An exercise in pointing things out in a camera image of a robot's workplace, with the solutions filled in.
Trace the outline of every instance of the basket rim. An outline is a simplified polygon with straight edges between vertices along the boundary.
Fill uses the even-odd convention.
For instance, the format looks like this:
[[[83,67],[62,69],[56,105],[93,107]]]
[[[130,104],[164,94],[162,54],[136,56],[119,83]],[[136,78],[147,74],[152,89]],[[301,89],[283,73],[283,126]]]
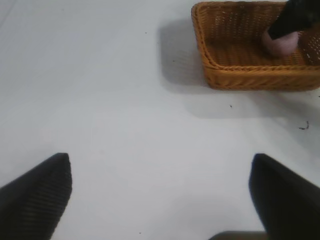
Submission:
[[[205,35],[201,24],[199,23],[198,14],[199,11],[203,8],[220,8],[220,7],[233,7],[233,6],[241,6],[241,5],[259,5],[259,6],[274,6],[284,5],[284,1],[203,1],[196,3],[191,9],[191,16],[193,24],[195,25],[194,31],[197,38],[197,42],[201,42],[202,44],[198,44],[198,48],[201,52],[203,58],[206,59],[207,63],[204,63],[205,67],[211,68],[213,70],[220,71],[237,71],[237,72],[259,72],[259,71],[272,71],[273,74],[288,75],[288,71],[290,71],[290,75],[301,74],[301,71],[307,71],[308,75],[313,71],[319,71],[320,66],[312,66],[312,65],[234,65],[234,66],[225,66],[218,64],[213,58],[210,56],[207,46],[205,44]]]

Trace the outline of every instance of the white table surface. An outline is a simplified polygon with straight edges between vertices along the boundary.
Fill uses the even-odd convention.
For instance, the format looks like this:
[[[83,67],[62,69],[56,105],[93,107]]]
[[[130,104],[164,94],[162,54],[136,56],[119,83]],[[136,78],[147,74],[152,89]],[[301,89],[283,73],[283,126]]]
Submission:
[[[208,88],[194,3],[0,1],[0,184],[69,153],[73,192],[53,240],[262,230],[255,153],[320,185],[320,92]]]

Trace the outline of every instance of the wicker basket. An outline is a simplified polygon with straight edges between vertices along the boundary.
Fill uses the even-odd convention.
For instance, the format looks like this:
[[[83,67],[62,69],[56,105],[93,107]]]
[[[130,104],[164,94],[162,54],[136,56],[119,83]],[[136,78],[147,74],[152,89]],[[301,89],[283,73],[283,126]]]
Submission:
[[[221,90],[305,91],[320,87],[320,26],[300,33],[298,49],[275,58],[261,35],[284,2],[201,2],[192,21],[208,84]]]

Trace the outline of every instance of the dark speck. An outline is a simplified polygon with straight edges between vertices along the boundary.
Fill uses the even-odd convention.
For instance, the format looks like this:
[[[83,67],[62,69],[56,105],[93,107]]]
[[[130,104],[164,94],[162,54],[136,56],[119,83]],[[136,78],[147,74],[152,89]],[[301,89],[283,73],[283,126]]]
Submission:
[[[306,127],[299,127],[301,130],[307,130],[309,129],[309,121],[306,121]]]

